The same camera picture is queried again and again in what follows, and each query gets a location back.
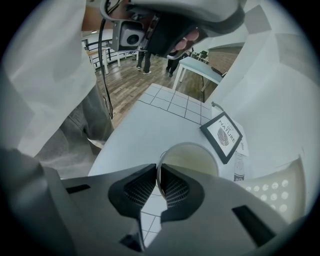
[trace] railing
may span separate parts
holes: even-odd
[[[134,51],[116,52],[115,50],[108,47],[108,43],[112,43],[112,39],[102,40],[102,42],[101,42],[102,49],[105,49],[106,58],[107,58],[108,63],[118,61],[118,58],[122,59],[122,58],[129,57],[133,53],[135,53]],[[84,49],[89,52],[97,51],[98,50],[98,42],[87,43],[85,45]],[[97,54],[97,57],[92,57],[92,58],[90,58],[90,60],[93,62],[93,66],[95,68],[100,67],[98,54]]]

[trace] black pants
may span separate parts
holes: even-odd
[[[166,67],[169,70],[170,74],[173,74],[178,67],[180,58],[178,59],[168,59],[168,66]]]
[[[148,73],[150,71],[150,57],[151,57],[151,53],[147,52],[147,51],[139,51],[138,53],[138,64],[136,65],[137,68],[141,68],[142,66],[142,61],[144,60],[144,68],[143,68],[143,72]]]

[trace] person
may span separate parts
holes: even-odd
[[[127,19],[127,3],[122,1],[112,17]],[[2,60],[19,98],[8,112],[29,114],[15,147],[64,179],[87,176],[100,150],[89,139],[104,144],[113,131],[81,42],[81,30],[99,30],[101,20],[100,10],[86,6],[86,0],[44,0],[15,33]],[[106,22],[105,29],[112,28]],[[198,36],[193,31],[176,50]]]
[[[144,75],[151,74],[151,71],[150,71],[150,66],[151,66],[150,57],[151,57],[151,53],[148,52],[148,51],[139,51],[139,53],[138,53],[138,64],[136,65],[136,68],[138,69],[138,71],[141,70],[142,61],[144,59],[144,68],[143,68],[143,74]]]
[[[168,59],[168,64],[166,66],[165,71],[169,72],[169,77],[171,78],[174,75],[176,68],[178,67],[179,61],[188,57],[188,54],[184,53],[180,58],[177,59]]]

